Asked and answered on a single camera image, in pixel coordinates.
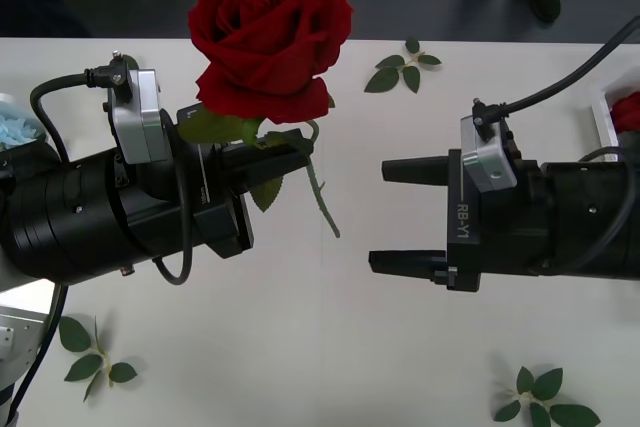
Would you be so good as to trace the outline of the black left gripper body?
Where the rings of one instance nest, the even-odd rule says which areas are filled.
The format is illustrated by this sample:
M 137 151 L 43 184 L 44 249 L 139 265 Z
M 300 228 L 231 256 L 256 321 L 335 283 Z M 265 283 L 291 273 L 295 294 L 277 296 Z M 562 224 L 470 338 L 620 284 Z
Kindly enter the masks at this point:
M 224 175 L 231 143 L 182 140 L 157 106 L 124 108 L 124 235 L 129 259 L 152 259 L 206 245 L 222 258 L 252 246 L 243 194 Z

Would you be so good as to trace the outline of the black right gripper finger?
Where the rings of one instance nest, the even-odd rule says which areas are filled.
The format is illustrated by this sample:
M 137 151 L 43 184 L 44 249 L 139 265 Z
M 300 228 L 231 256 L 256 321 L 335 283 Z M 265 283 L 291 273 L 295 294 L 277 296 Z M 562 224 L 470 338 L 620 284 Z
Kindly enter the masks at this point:
M 381 164 L 383 180 L 386 182 L 447 186 L 447 156 L 386 160 Z
M 448 284 L 446 253 L 441 250 L 382 250 L 370 251 L 371 270 L 377 274 L 430 280 L 438 285 Z

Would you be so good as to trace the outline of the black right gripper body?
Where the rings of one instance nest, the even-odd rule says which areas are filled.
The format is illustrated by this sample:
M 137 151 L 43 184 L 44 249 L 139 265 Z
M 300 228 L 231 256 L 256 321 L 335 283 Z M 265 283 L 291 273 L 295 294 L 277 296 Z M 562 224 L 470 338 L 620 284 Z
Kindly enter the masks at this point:
M 476 292 L 483 274 L 534 275 L 533 268 L 546 253 L 546 201 L 535 192 L 539 179 L 535 168 L 514 188 L 482 193 L 465 171 L 461 151 L 449 151 L 449 290 Z

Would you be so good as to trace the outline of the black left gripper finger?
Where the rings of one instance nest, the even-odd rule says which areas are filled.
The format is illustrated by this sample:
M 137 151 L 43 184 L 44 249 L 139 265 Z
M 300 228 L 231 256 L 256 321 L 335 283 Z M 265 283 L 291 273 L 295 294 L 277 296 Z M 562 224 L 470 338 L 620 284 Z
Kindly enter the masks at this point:
M 303 137 L 300 131 L 270 131 L 251 145 L 238 143 L 224 147 L 221 158 L 223 161 L 257 161 L 291 152 L 310 155 L 311 140 Z
M 244 194 L 268 181 L 286 176 L 309 164 L 309 157 L 299 152 L 258 159 L 257 161 L 224 161 L 224 175 L 235 194 Z

